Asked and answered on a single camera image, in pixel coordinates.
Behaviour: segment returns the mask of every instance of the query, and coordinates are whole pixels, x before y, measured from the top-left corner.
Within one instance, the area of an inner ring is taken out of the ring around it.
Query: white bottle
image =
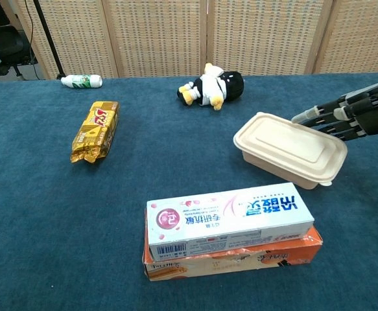
[[[101,87],[102,78],[99,75],[69,75],[60,79],[65,86],[78,88]]]

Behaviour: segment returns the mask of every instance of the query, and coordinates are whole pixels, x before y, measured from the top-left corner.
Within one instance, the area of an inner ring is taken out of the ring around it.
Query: white toothpaste box
[[[301,238],[313,222],[292,183],[147,202],[154,261]]]

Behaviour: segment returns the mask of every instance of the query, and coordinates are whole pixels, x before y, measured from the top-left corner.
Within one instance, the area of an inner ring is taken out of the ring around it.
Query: orange box
[[[308,264],[323,240],[315,227],[301,239],[239,248],[218,253],[154,262],[145,230],[143,264],[150,281],[198,277],[244,270]]]

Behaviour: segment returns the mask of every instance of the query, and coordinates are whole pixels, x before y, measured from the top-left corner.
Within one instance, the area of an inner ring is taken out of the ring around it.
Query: cardboard box
[[[292,183],[147,202],[155,261],[301,238],[314,218]]]
[[[322,243],[317,230],[312,227],[303,238],[297,240],[154,262],[150,256],[146,230],[143,264],[145,274],[151,281],[181,279],[201,275],[307,264],[312,261]]]

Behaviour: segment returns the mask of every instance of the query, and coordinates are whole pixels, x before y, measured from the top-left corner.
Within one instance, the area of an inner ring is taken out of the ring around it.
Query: stuffed toy
[[[207,63],[204,75],[177,90],[177,97],[186,106],[197,102],[201,106],[212,105],[220,110],[224,102],[239,98],[243,93],[243,78],[237,71],[223,71]]]

